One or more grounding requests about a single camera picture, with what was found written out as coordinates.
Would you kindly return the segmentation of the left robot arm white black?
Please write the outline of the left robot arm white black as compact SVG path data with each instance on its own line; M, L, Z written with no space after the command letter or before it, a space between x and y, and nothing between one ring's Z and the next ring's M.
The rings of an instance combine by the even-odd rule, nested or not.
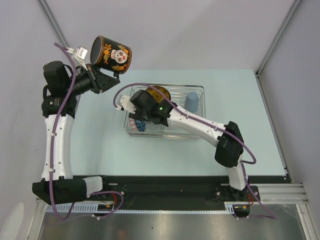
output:
M93 64L72 69L61 61L52 61L43 66L43 75L46 155L40 181L32 184L32 192L49 205L82 202L91 194L107 199L111 188L103 183L102 176L74 178L71 135L78 96L88 91L104 93L120 83L118 74L108 76Z

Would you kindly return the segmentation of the light blue cup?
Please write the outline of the light blue cup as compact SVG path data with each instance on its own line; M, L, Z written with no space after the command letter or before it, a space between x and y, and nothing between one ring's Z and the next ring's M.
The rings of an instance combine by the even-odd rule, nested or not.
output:
M199 108L199 101L200 98L198 94L194 91L191 91L185 98L184 108L191 113L196 113Z

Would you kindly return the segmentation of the yellow round plate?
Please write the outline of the yellow round plate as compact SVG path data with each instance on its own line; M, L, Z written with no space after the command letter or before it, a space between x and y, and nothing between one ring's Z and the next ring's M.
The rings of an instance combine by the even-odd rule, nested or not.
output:
M155 99L157 103L161 103L163 100L165 100L164 96L171 100L170 92L163 86L153 85L152 87L148 87L146 91Z

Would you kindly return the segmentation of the blue patterned bowl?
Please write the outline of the blue patterned bowl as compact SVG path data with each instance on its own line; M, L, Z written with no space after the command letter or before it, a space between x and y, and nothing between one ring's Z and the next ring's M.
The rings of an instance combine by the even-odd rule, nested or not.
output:
M144 121L129 118L128 123L129 123L129 128L132 131L144 132L146 130L146 123Z

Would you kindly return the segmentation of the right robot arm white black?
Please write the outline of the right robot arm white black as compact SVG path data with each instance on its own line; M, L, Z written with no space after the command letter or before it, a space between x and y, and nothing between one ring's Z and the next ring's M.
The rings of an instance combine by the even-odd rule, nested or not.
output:
M166 96L157 101L146 90L139 90L133 96L123 96L121 102L135 120L179 128L210 143L216 148L214 159L226 168L229 195L234 201L246 200L249 182L243 165L243 153L247 147L236 123L209 121L187 111Z

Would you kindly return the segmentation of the wire metal dish rack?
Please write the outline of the wire metal dish rack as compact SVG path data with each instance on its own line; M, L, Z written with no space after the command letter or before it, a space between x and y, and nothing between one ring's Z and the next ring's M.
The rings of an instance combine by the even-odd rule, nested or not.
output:
M169 114L169 118L165 119L167 125L162 123L154 124L145 121L146 129L144 132L131 130L129 127L129 112L126 113L124 121L124 130L132 137L153 137L165 139L195 139L199 140L204 134L200 133L206 127L205 125L190 119L190 115L204 119L206 116L205 107L205 88L201 85L178 85L178 84L152 84L153 86L162 86L166 88L171 96L171 100L165 98L158 103L158 110L165 111L166 107L173 112ZM149 87L133 86L131 87L129 97L146 91ZM189 92L196 92L199 96L198 110L195 113L185 109L185 99Z

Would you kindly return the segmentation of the red black mug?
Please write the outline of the red black mug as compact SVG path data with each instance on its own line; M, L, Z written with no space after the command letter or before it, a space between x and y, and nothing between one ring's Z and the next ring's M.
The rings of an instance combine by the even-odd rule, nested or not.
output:
M130 47L102 35L95 38L90 50L90 63L98 69L113 72L116 78L128 71L132 58Z

